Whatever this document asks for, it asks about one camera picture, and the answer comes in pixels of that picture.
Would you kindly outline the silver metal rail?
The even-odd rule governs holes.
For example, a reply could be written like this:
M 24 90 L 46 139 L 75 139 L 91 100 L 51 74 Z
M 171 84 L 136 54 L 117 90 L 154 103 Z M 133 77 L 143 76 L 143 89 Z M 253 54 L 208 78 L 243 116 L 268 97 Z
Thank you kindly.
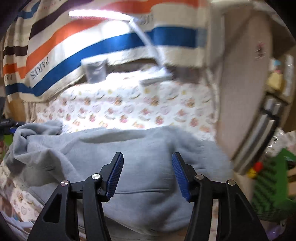
M 280 124 L 287 103 L 266 95 L 258 116 L 239 151 L 234 156 L 234 171 L 243 175 L 260 158 Z

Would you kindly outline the striped Paris blanket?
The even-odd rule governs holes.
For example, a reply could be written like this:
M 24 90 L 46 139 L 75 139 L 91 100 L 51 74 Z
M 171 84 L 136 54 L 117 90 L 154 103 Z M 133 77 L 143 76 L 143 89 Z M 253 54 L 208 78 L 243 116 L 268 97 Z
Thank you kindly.
M 81 60 L 100 55 L 118 65 L 151 59 L 128 23 L 72 19 L 75 9 L 102 9 L 140 19 L 166 66 L 201 67 L 206 59 L 208 1 L 30 1 L 5 33 L 3 77 L 9 100 L 41 102 L 79 80 Z

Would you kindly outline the grey translucent cup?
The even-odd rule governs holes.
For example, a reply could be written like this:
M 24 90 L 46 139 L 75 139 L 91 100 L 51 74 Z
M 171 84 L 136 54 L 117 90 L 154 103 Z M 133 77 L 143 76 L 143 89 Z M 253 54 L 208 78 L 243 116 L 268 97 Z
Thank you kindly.
M 99 83 L 106 80 L 107 60 L 100 56 L 92 56 L 81 60 L 88 83 Z

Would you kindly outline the green plastic basket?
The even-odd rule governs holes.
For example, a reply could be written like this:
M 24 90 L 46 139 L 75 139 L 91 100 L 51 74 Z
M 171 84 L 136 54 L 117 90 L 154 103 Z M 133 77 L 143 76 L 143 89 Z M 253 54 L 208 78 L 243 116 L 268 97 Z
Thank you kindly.
M 288 197 L 288 167 L 295 155 L 282 149 L 268 158 L 255 178 L 251 205 L 260 220 L 277 222 L 295 214 L 295 200 Z

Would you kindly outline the red yellow toy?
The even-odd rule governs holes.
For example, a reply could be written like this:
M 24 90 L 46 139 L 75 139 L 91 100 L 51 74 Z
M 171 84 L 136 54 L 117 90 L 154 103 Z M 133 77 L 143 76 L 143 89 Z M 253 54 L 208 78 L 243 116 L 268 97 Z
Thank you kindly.
M 247 176 L 254 179 L 264 168 L 264 164 L 260 161 L 256 162 L 247 172 Z

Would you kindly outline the grey sweat pants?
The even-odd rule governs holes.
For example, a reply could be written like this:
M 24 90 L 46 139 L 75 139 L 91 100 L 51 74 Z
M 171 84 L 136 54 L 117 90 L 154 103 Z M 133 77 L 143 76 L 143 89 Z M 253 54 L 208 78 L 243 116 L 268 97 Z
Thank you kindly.
M 123 170 L 104 213 L 148 235 L 189 224 L 193 206 L 178 187 L 171 165 L 174 152 L 211 180 L 225 182 L 233 176 L 229 158 L 215 142 L 198 140 L 175 126 L 62 133 L 59 121 L 28 123 L 16 130 L 4 162 L 45 203 L 58 182 L 85 180 L 110 163 L 116 152 L 123 154 Z

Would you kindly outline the baby bear print bedsheet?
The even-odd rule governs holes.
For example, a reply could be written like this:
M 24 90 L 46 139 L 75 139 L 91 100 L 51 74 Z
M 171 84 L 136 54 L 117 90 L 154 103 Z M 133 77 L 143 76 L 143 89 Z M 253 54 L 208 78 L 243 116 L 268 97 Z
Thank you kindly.
M 112 73 L 97 84 L 80 84 L 46 103 L 34 103 L 32 123 L 59 121 L 62 133 L 95 128 L 148 130 L 175 126 L 202 141 L 215 140 L 212 90 L 197 83 L 165 81 L 142 86 L 139 72 Z M 13 233 L 26 240 L 45 203 L 40 202 L 11 173 L 1 159 L 1 214 Z M 136 232 L 107 217 L 110 232 L 120 239 L 148 239 L 155 235 Z

